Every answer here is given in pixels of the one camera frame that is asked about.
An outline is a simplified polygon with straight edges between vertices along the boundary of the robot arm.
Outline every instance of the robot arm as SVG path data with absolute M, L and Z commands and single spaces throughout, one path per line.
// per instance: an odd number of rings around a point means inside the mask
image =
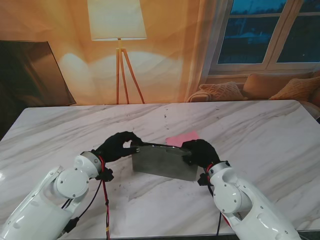
M 63 169 L 58 166 L 49 171 L 5 222 L 0 240 L 59 238 L 64 229 L 67 231 L 69 220 L 87 195 L 89 180 L 98 177 L 109 182 L 113 179 L 112 171 L 102 166 L 98 157 L 108 163 L 137 153 L 137 147 L 124 148 L 128 141 L 142 143 L 133 132 L 118 132 L 96 150 L 77 156 L 73 167 Z M 64 208 L 55 204 L 57 199 L 60 202 L 67 200 Z
M 56 240 L 87 195 L 89 179 L 101 170 L 100 160 L 89 151 L 77 156 L 72 168 L 51 169 L 8 218 L 0 239 Z M 55 199 L 70 201 L 62 209 Z
M 301 240 L 288 219 L 228 162 L 213 165 L 208 174 L 214 203 L 240 240 Z

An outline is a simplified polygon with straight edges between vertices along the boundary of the window pane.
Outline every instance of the window pane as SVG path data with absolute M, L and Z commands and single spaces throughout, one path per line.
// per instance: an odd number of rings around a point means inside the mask
M 320 16 L 298 16 L 285 41 L 278 63 L 320 61 Z
M 262 63 L 278 19 L 229 18 L 218 64 Z
M 287 0 L 234 0 L 230 15 L 281 13 Z
M 320 0 L 304 0 L 300 13 L 320 12 Z

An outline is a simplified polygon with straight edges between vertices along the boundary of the pink sticky note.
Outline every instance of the pink sticky note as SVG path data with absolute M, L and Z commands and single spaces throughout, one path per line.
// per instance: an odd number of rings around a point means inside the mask
M 199 136 L 196 131 L 180 134 L 177 136 L 171 136 L 165 139 L 167 145 L 181 147 L 184 142 L 197 140 Z

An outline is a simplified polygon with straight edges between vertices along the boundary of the window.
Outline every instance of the window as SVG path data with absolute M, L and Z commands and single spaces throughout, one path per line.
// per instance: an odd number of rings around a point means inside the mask
M 222 9 L 209 74 L 318 66 L 320 0 L 227 0 Z

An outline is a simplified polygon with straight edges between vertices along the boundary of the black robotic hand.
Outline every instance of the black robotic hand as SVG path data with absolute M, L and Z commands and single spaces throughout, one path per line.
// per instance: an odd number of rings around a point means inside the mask
M 203 139 L 185 141 L 181 147 L 191 151 L 191 155 L 183 156 L 183 161 L 188 165 L 197 164 L 206 169 L 209 165 L 220 162 L 215 148 Z
M 91 152 L 96 156 L 101 156 L 105 163 L 114 162 L 121 157 L 126 157 L 139 151 L 138 147 L 124 147 L 124 143 L 129 141 L 133 141 L 138 145 L 143 143 L 142 140 L 131 131 L 118 132 Z

